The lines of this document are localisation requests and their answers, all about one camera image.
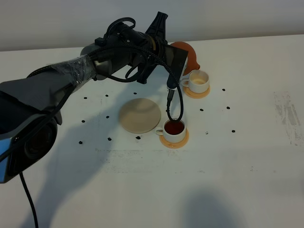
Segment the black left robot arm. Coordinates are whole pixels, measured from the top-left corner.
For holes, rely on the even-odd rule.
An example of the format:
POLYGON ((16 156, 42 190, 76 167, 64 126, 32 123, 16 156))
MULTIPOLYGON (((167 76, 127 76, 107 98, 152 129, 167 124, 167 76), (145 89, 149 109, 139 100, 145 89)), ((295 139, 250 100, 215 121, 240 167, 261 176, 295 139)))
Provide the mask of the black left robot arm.
POLYGON ((130 66, 124 83, 146 83, 164 60, 167 14, 158 12, 146 32, 135 20, 114 21, 103 37, 81 51, 80 57, 51 64, 24 79, 0 85, 0 181, 6 183, 45 156, 52 148, 60 110, 73 92, 89 80, 120 81, 114 73, 130 66))

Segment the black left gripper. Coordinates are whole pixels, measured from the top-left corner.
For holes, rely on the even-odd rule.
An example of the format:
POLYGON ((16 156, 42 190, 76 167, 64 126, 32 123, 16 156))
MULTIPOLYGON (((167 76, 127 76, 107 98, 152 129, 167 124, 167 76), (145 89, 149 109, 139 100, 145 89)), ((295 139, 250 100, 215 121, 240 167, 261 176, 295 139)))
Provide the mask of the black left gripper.
POLYGON ((166 70, 169 69, 166 57, 166 48, 168 41, 166 40, 166 19, 168 15, 158 12, 155 19, 145 32, 145 36, 150 38, 152 42, 151 47, 141 47, 145 63, 139 65, 138 72, 140 76, 137 82, 146 84, 148 77, 152 74, 157 66, 162 66, 166 70))

